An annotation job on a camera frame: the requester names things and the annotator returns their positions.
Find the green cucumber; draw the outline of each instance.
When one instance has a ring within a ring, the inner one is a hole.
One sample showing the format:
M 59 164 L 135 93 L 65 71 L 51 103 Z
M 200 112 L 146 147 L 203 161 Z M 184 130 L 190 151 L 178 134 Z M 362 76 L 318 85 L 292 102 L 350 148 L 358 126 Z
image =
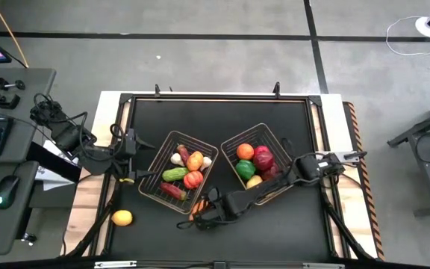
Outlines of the green cucumber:
M 166 182 L 173 182 L 175 180 L 183 179 L 189 173 L 186 167 L 177 167 L 170 170 L 165 170 L 162 173 L 162 179 Z

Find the orange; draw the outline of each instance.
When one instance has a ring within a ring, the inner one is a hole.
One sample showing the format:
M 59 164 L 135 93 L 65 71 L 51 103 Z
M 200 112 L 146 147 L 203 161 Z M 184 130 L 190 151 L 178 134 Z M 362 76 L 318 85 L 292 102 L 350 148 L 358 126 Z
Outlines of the orange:
M 238 158 L 242 160 L 251 160 L 254 154 L 255 151 L 253 150 L 253 147 L 247 143 L 243 143 L 237 148 Z

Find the mouse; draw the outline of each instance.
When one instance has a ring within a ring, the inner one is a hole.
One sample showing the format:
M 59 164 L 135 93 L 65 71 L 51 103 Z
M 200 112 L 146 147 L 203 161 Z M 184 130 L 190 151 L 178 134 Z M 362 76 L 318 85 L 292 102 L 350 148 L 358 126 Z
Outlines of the mouse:
M 16 196 L 16 189 L 18 188 L 19 177 L 15 175 L 5 176 L 0 181 L 0 209 L 9 208 Z

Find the concrete floor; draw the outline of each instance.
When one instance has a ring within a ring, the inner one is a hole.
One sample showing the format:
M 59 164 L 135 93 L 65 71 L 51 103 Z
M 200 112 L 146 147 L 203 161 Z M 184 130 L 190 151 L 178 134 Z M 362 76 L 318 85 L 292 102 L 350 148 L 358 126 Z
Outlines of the concrete floor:
M 0 8 L 14 31 L 310 34 L 303 0 L 1 0 Z M 430 0 L 311 0 L 311 8 L 318 35 L 383 37 L 397 19 L 430 15 Z M 418 37 L 413 24 L 401 22 L 391 34 Z M 268 92 L 280 81 L 283 92 L 320 92 L 310 41 L 19 41 L 31 67 L 57 70 L 52 95 L 68 114 L 94 115 L 102 90 L 153 91 L 155 83 L 175 91 Z M 17 55 L 9 38 L 0 37 L 0 44 Z M 430 50 L 430 43 L 393 46 Z M 395 55 L 383 42 L 320 42 L 320 53 L 329 93 L 340 93 L 356 107 L 387 260 L 430 265 L 430 217 L 412 214 L 430 206 L 426 184 L 408 145 L 391 149 L 385 143 L 427 115 L 430 55 Z M 37 255 L 14 250 L 0 261 L 55 257 L 64 226 L 55 225 L 56 219 L 66 220 L 57 214 L 62 212 L 44 213 L 54 221 L 40 224 L 48 236 Z

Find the black metal basket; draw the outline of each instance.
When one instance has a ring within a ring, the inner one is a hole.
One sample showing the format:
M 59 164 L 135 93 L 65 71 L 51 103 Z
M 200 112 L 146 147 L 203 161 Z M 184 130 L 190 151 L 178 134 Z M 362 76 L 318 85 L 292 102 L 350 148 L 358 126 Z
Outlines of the black metal basket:
M 181 144 L 185 145 L 189 154 L 192 154 L 195 151 L 200 151 L 204 157 L 209 157 L 212 160 L 211 165 L 203 170 L 203 182 L 197 189 L 189 190 L 185 188 L 183 180 L 172 182 L 175 186 L 187 192 L 189 199 L 185 201 L 180 201 L 176 198 L 173 198 L 161 190 L 161 182 L 163 182 L 162 173 L 165 170 L 179 167 L 170 162 L 170 157 L 172 157 L 174 153 L 177 153 L 177 146 Z M 202 191 L 203 185 L 207 180 L 208 174 L 210 173 L 212 167 L 214 166 L 217 156 L 218 149 L 216 147 L 186 134 L 182 134 L 177 131 L 171 131 L 163 142 L 161 149 L 155 156 L 154 161 L 152 164 L 150 164 L 149 171 L 155 172 L 155 174 L 147 179 L 142 180 L 139 185 L 139 192 L 182 214 L 189 214 L 193 205 L 197 201 L 200 192 Z
M 280 170 L 285 169 L 289 163 L 291 163 L 290 156 L 284 151 L 283 146 L 278 142 L 275 135 L 269 130 L 268 126 L 264 123 L 257 124 L 250 129 L 242 132 L 241 134 L 234 136 L 227 141 L 222 143 L 223 155 L 227 158 L 230 163 L 231 168 L 237 175 L 243 187 L 246 189 L 245 181 L 243 181 L 235 170 L 235 166 L 240 160 L 237 156 L 237 148 L 242 143 L 248 143 L 254 148 L 257 146 L 267 146 L 270 152 L 273 154 L 274 161 L 278 165 Z M 274 197 L 278 196 L 282 192 L 291 188 L 283 187 L 277 191 L 273 191 L 271 194 L 266 195 L 260 202 L 256 205 L 263 205 L 264 203 L 270 201 Z

